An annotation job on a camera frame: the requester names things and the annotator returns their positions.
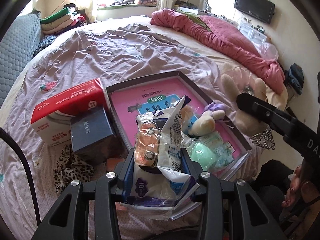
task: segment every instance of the window sill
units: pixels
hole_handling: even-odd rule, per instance
[[[98,11],[120,9],[120,8],[124,8],[124,7],[156,7],[156,5],[120,4],[120,5],[111,5],[111,6],[106,6],[106,7],[100,7],[100,8],[98,8]]]

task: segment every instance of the red box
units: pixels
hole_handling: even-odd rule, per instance
[[[97,106],[107,109],[100,78],[71,87],[36,105],[31,126],[50,146],[71,139],[70,119]]]

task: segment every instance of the pink comforter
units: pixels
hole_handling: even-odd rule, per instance
[[[170,9],[152,13],[151,24],[183,32],[204,45],[236,60],[262,78],[277,94],[283,90],[284,73],[276,61],[261,58],[254,45],[233,25],[211,16],[200,16],[211,32]]]

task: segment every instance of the person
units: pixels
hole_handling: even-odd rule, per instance
[[[256,180],[251,182],[251,187],[267,206],[273,217],[278,221],[286,234],[292,240],[300,240],[310,229],[313,221],[320,211],[319,190],[309,179],[301,175],[301,165],[294,171],[280,161],[270,160],[263,164]],[[313,203],[308,210],[297,213],[296,216],[286,221],[290,211],[294,212],[294,205],[307,206]]]

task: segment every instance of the silver bolt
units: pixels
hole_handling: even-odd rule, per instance
[[[238,180],[237,180],[237,184],[238,184],[239,186],[244,186],[244,185],[245,185],[245,181],[244,181],[243,179],[238,179]]]
[[[74,179],[73,181],[71,181],[72,186],[78,186],[79,184],[80,184],[79,179]]]
[[[208,178],[208,177],[210,177],[210,173],[207,172],[207,171],[204,171],[204,172],[201,173],[201,177]]]
[[[107,178],[112,179],[116,176],[116,174],[114,172],[108,172],[107,173]]]

